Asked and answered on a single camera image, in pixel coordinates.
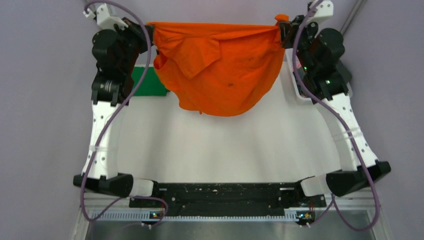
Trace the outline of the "white plastic laundry basket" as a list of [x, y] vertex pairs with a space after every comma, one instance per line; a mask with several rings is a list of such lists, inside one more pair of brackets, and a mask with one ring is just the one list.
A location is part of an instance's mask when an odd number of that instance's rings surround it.
[[311, 98], [303, 93], [303, 90], [301, 86], [299, 85], [296, 79], [296, 76], [294, 74], [294, 70], [297, 70], [300, 78], [303, 78], [306, 75], [305, 68], [301, 65], [297, 56], [294, 58], [295, 65], [293, 65], [293, 49], [292, 48], [285, 50], [285, 62], [287, 63], [287, 66], [289, 69], [290, 79], [294, 89], [295, 102], [300, 105], [312, 105], [313, 102]]

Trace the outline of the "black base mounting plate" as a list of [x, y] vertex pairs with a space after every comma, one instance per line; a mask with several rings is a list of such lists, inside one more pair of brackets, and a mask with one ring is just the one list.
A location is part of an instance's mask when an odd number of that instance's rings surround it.
[[159, 183], [156, 200], [129, 201], [130, 208], [164, 208], [167, 217], [278, 217], [289, 208], [325, 208], [323, 195], [305, 196], [300, 183]]

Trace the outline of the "aluminium frame rail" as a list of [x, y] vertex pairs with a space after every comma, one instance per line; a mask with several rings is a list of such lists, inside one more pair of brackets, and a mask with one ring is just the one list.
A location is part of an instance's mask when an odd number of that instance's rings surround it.
[[[111, 202], [115, 201], [117, 197], [108, 196], [99, 193], [85, 193], [84, 194], [85, 208], [93, 209], [95, 206], [105, 208]], [[372, 191], [369, 188], [359, 190], [343, 197], [336, 197], [335, 203], [338, 208], [344, 210], [375, 210], [375, 200]]]

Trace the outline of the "orange t shirt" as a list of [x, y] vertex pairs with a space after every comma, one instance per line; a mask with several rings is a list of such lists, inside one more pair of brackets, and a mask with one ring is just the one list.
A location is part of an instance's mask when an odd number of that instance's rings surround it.
[[283, 65], [277, 24], [156, 21], [151, 26], [154, 71], [187, 111], [241, 115], [271, 90]]

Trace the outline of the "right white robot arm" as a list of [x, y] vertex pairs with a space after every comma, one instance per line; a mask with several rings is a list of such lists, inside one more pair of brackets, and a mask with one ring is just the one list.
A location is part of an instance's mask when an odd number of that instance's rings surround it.
[[277, 24], [295, 94], [321, 114], [340, 161], [339, 170], [300, 181], [301, 187], [293, 192], [299, 206], [307, 206], [317, 195], [343, 197], [372, 188], [392, 170], [372, 151], [352, 109], [352, 75], [341, 62], [345, 53], [342, 33], [319, 27], [333, 14], [330, 0], [311, 0], [305, 15]]

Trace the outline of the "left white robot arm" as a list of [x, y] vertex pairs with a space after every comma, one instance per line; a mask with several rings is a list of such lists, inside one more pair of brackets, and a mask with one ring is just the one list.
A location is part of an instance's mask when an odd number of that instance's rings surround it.
[[118, 171], [121, 125], [130, 98], [140, 87], [132, 73], [139, 55], [152, 53], [153, 27], [133, 17], [118, 17], [116, 4], [94, 0], [84, 7], [84, 15], [100, 30], [92, 38], [96, 75], [91, 84], [92, 130], [87, 160], [73, 185], [82, 191], [127, 198], [141, 196], [149, 207], [160, 202], [155, 182]]

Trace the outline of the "folded green t shirt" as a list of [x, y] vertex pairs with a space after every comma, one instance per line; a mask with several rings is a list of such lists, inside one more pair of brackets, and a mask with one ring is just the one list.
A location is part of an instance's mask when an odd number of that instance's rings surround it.
[[[134, 80], [134, 88], [138, 84], [143, 72], [145, 71], [144, 66], [135, 66], [132, 72], [132, 79]], [[157, 76], [153, 66], [147, 68], [147, 73], [134, 93], [134, 97], [165, 97], [169, 90], [162, 84], [159, 77]]]

